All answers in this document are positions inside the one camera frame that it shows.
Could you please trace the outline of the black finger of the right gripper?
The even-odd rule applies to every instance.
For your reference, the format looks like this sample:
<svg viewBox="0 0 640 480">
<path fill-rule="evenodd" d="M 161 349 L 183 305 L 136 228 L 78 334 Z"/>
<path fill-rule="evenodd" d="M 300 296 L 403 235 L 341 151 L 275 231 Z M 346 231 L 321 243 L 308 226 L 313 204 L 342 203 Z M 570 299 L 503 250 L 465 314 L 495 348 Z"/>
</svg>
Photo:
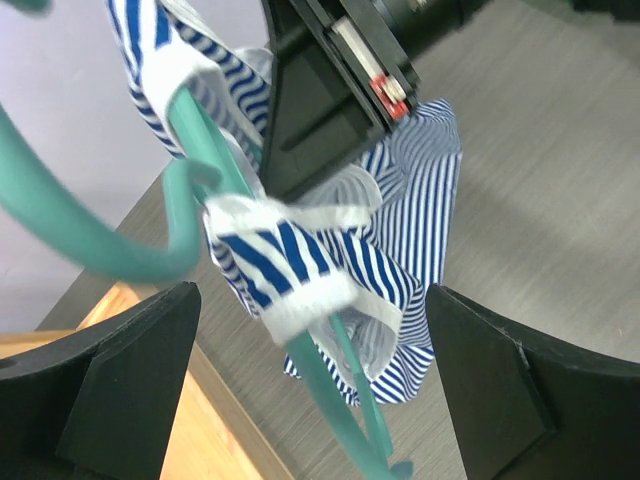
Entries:
<svg viewBox="0 0 640 480">
<path fill-rule="evenodd" d="M 308 29 L 273 34 L 271 104 L 260 178 L 294 200 L 372 146 L 386 115 L 345 40 Z"/>
</svg>

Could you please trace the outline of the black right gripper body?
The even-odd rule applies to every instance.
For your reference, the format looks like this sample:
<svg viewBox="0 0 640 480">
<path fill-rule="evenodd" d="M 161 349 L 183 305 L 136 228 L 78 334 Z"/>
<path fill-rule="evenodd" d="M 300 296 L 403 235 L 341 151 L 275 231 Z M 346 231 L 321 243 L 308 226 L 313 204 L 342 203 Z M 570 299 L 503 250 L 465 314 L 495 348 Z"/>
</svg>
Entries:
<svg viewBox="0 0 640 480">
<path fill-rule="evenodd" d="M 266 1 L 274 85 L 315 86 L 327 109 L 354 97 L 374 123 L 415 106 L 414 59 L 465 26 L 483 1 Z"/>
</svg>

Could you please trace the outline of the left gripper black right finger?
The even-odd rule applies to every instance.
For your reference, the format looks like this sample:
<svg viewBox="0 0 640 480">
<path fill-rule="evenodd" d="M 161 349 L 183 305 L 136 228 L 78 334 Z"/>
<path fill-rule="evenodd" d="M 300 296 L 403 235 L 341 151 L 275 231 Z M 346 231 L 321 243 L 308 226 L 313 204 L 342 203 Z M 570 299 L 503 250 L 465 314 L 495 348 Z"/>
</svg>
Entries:
<svg viewBox="0 0 640 480">
<path fill-rule="evenodd" d="M 470 479 L 636 479 L 639 366 L 427 292 L 436 363 Z"/>
</svg>

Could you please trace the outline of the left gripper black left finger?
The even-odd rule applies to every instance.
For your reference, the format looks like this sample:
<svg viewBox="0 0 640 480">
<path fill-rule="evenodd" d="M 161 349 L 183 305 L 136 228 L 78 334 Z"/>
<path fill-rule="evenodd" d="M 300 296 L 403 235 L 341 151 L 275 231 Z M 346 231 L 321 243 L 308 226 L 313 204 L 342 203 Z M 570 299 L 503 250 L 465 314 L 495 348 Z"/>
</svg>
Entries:
<svg viewBox="0 0 640 480">
<path fill-rule="evenodd" d="M 200 309 L 182 282 L 3 359 L 2 478 L 159 478 Z"/>
</svg>

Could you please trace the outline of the blue white striped tank top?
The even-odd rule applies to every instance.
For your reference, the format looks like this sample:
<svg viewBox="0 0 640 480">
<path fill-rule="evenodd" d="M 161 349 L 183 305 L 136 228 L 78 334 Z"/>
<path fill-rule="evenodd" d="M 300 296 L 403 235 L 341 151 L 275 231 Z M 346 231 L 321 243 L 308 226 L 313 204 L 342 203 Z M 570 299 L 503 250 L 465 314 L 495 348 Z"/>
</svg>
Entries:
<svg viewBox="0 0 640 480">
<path fill-rule="evenodd" d="M 443 275 L 462 158 L 447 101 L 420 104 L 388 137 L 292 205 L 258 181 L 272 53 L 227 47 L 184 1 L 110 1 L 129 92 L 175 157 L 169 104 L 187 88 L 248 174 L 253 196 L 209 194 L 213 263 L 277 344 L 308 331 L 345 402 L 360 402 L 337 314 L 377 402 L 413 399 L 433 361 L 426 291 Z"/>
</svg>

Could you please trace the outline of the wooden tray base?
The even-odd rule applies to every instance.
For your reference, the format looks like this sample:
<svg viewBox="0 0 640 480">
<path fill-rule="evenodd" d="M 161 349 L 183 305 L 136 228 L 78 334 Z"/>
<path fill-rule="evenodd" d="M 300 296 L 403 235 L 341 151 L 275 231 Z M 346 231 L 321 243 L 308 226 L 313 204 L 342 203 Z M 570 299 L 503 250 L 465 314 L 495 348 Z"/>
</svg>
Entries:
<svg viewBox="0 0 640 480">
<path fill-rule="evenodd" d="M 155 294 L 153 287 L 116 283 L 76 330 L 124 312 Z M 72 330 L 1 334 L 1 364 L 18 354 L 76 333 Z M 25 479 L 102 479 L 88 471 L 51 471 L 33 465 Z M 1 479 L 19 479 L 1 473 Z M 160 479 L 294 479 L 274 448 L 197 344 L 177 405 Z"/>
</svg>

